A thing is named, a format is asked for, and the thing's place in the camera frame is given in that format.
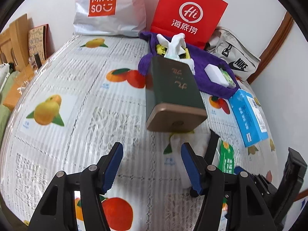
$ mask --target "blue box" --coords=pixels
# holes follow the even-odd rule
[[[239,89],[229,99],[238,122],[245,147],[250,147],[268,138],[264,120],[252,95]]]

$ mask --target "nike swoosh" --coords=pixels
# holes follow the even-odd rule
[[[235,66],[234,66],[234,63],[235,63],[235,61],[232,61],[232,62],[229,63],[229,67],[230,67],[231,69],[237,70],[237,71],[248,72],[248,71],[246,71],[246,70],[243,70],[243,69],[240,69],[240,68],[238,68],[238,67],[235,67]]]

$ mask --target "screw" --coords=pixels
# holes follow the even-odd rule
[[[59,177],[59,178],[62,177],[63,175],[64,175],[64,172],[63,172],[63,171],[59,171],[59,172],[56,174],[56,176]]]
[[[208,170],[209,171],[215,171],[216,167],[214,165],[208,165]]]
[[[89,167],[89,170],[90,171],[95,171],[97,169],[97,166],[96,165],[91,165],[90,167]]]
[[[241,175],[242,177],[247,177],[247,176],[248,176],[247,172],[245,172],[245,171],[240,172],[240,175]]]

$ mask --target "dark green box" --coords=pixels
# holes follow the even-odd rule
[[[155,56],[145,82],[147,129],[189,132],[207,119],[195,78],[185,63]]]

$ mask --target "wooden headboard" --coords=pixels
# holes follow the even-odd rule
[[[0,34],[0,62],[13,62],[16,70],[22,71],[28,58],[28,19],[24,14]]]

